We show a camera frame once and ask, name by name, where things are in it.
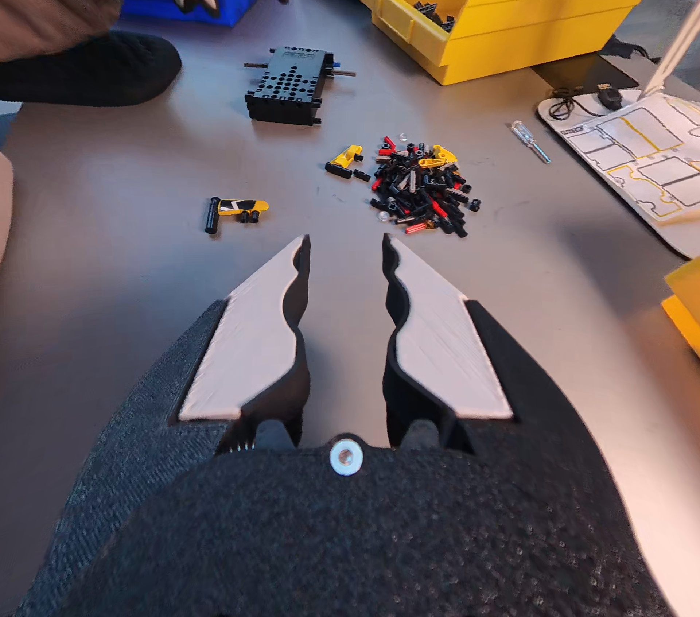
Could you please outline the person's beige sweatshirt torso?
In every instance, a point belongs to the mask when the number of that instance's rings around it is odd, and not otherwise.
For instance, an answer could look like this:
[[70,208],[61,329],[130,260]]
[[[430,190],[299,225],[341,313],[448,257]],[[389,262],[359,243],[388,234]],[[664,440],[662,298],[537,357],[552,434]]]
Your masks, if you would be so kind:
[[0,260],[3,261],[8,239],[11,231],[13,219],[13,193],[14,193],[14,171],[10,160],[1,153],[1,235],[0,235]]

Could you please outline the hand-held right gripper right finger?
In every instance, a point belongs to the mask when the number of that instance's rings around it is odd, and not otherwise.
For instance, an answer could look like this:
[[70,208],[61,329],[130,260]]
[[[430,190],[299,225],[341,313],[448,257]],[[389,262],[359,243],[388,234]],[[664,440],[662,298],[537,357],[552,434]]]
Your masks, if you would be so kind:
[[458,420],[512,420],[514,413],[468,310],[469,299],[396,236],[385,233],[386,310],[395,329],[385,383]]

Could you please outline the sticker sheet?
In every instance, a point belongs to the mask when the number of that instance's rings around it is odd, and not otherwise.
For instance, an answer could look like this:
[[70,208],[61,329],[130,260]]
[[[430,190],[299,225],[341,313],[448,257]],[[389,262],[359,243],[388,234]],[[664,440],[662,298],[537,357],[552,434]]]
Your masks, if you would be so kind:
[[699,102],[657,92],[604,116],[573,112],[553,128],[590,168],[645,219],[699,219]]

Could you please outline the heap of small black pieces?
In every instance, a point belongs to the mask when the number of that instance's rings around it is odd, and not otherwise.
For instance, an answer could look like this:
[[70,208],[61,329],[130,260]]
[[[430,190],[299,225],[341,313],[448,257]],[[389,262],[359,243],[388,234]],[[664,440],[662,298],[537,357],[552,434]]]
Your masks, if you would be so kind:
[[424,17],[428,18],[430,21],[435,23],[437,26],[439,26],[444,31],[451,33],[452,29],[454,28],[455,17],[452,15],[445,15],[444,17],[441,16],[437,11],[438,5],[436,2],[424,3],[421,1],[416,1],[414,3],[414,8],[420,14],[422,14]]

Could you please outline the yellow building panel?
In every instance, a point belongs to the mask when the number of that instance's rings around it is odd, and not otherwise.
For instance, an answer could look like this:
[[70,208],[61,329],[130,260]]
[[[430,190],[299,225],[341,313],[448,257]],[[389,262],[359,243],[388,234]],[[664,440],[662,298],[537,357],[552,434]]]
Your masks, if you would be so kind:
[[230,200],[214,196],[209,201],[205,233],[215,235],[221,217],[235,217],[241,224],[257,224],[267,210],[269,204],[263,200]]

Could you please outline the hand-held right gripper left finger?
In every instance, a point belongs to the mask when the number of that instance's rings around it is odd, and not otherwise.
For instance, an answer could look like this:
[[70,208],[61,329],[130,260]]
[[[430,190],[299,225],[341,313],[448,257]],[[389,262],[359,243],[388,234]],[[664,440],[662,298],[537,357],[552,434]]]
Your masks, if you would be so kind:
[[179,421],[288,421],[302,411],[310,394],[300,332],[310,256],[310,237],[298,236],[230,292]]

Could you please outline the yellow piece with black pins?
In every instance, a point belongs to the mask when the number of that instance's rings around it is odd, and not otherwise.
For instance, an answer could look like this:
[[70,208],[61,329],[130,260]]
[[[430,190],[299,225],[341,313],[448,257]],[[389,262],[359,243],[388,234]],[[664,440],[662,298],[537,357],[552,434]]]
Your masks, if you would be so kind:
[[331,175],[350,179],[354,174],[355,163],[363,161],[363,147],[351,145],[325,165],[325,171]]

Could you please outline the pile of small building pins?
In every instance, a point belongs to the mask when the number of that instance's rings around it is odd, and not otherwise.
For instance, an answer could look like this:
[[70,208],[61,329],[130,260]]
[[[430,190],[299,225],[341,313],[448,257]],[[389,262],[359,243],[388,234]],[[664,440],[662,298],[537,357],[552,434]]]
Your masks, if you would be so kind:
[[468,237],[467,219],[481,210],[458,157],[440,144],[405,135],[381,140],[370,178],[369,206],[377,218],[407,236],[441,232]]

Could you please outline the black flat pad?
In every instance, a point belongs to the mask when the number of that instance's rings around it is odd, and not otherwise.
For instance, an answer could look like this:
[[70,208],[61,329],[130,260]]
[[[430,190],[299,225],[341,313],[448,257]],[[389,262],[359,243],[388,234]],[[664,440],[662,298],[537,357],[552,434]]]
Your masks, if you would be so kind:
[[607,61],[599,53],[587,53],[534,65],[531,69],[551,89],[572,90],[577,94],[595,94],[599,85],[609,84],[618,90],[638,87],[638,82]]

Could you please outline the grey desk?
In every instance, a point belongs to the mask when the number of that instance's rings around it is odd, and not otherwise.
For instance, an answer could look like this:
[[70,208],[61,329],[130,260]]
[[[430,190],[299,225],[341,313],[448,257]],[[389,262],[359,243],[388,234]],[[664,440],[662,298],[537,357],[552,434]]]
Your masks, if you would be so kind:
[[[50,544],[95,438],[209,305],[300,234],[311,394],[302,443],[350,431],[386,446],[393,322],[369,185],[324,170],[384,136],[453,151],[482,201],[468,237],[400,239],[528,350],[586,422],[679,616],[699,615],[699,365],[660,307],[680,264],[533,115],[531,70],[441,87],[353,0],[259,0],[234,29],[125,20],[179,50],[169,93],[119,109],[28,105],[4,148],[15,175],[1,265],[1,614]],[[333,53],[315,127],[253,121],[271,49]],[[512,133],[520,120],[551,159]],[[257,224],[209,201],[263,200]]]

